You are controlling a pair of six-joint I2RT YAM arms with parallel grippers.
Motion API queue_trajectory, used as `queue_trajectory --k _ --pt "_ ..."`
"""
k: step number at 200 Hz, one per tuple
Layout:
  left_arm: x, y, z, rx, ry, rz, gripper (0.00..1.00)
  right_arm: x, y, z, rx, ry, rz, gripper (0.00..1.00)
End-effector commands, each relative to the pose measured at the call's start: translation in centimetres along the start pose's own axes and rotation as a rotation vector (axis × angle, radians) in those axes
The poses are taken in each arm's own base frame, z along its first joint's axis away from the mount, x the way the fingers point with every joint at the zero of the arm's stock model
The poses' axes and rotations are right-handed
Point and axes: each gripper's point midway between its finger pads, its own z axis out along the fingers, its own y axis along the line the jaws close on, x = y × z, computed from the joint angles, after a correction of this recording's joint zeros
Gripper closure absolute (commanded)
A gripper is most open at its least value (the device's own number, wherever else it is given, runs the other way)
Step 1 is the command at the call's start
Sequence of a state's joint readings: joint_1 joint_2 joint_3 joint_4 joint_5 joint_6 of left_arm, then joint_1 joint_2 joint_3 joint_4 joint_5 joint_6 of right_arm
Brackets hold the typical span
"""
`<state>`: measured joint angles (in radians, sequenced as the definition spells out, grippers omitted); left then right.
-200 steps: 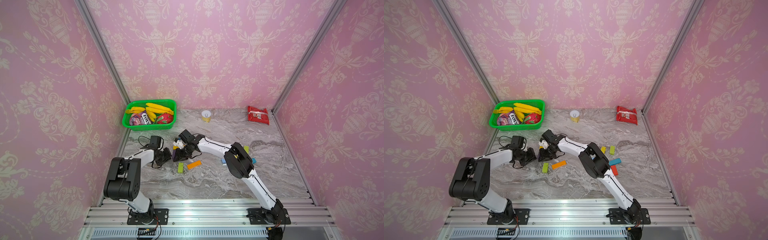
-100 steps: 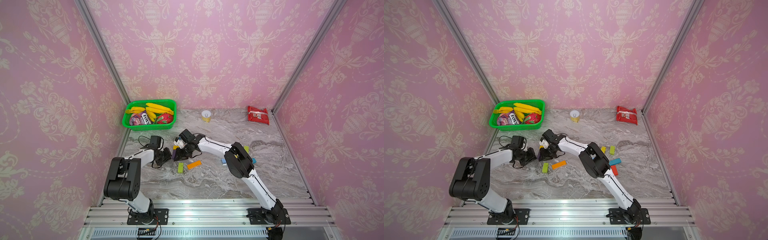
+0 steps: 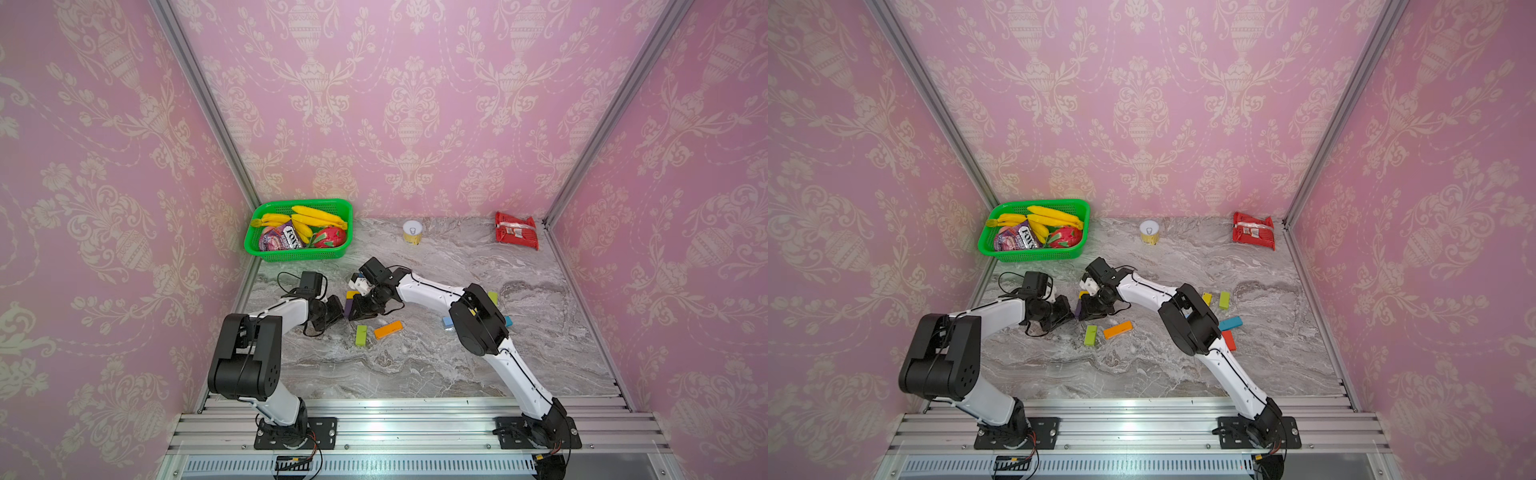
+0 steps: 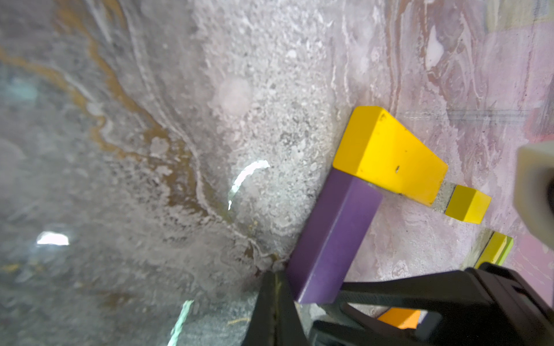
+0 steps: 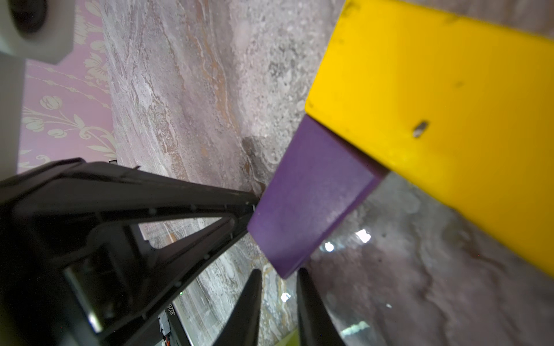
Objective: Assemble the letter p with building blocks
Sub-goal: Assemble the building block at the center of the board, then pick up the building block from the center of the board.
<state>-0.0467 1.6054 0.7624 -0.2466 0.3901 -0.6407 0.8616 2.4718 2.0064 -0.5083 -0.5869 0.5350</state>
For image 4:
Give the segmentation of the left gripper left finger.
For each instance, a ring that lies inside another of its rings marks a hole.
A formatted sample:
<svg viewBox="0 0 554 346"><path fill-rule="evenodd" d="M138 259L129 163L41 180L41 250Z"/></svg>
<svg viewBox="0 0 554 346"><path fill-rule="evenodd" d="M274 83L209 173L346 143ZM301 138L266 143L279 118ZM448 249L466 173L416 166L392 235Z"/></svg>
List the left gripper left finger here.
<svg viewBox="0 0 554 346"><path fill-rule="evenodd" d="M285 272L266 272L242 346L308 344Z"/></svg>

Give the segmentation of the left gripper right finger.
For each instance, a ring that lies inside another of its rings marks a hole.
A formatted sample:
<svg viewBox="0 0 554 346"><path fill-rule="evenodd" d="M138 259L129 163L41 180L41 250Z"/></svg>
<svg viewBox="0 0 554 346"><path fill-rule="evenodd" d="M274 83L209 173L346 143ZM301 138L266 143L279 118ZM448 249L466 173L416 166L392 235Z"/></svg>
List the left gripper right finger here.
<svg viewBox="0 0 554 346"><path fill-rule="evenodd" d="M401 330L356 309L357 304L426 312ZM479 268L394 281L344 283L325 307L332 322L315 321L311 345L552 345L553 309L516 271Z"/></svg>

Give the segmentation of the small yellow block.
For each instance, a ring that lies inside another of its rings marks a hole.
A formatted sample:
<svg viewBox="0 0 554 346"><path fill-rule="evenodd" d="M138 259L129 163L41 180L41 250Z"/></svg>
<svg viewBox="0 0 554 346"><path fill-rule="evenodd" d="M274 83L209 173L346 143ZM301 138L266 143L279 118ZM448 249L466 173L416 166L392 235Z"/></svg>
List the small yellow block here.
<svg viewBox="0 0 554 346"><path fill-rule="evenodd" d="M457 185L444 213L462 222L481 224L491 201L491 196L479 190Z"/></svg>

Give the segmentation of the purple block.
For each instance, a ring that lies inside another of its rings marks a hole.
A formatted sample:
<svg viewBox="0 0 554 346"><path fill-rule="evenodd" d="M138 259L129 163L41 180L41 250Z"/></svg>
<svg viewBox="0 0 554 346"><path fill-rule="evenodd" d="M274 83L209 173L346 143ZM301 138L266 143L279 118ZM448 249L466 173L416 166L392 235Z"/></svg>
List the purple block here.
<svg viewBox="0 0 554 346"><path fill-rule="evenodd" d="M286 270L297 303L335 301L381 203L365 181L330 170Z"/></svg>

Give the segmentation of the long yellow block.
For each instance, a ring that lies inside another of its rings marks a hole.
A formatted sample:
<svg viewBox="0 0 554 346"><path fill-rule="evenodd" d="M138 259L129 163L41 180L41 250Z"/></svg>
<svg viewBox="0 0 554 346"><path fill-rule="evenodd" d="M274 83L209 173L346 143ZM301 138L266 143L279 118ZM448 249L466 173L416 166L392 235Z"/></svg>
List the long yellow block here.
<svg viewBox="0 0 554 346"><path fill-rule="evenodd" d="M353 110L333 167L431 206L448 165L384 108Z"/></svg>

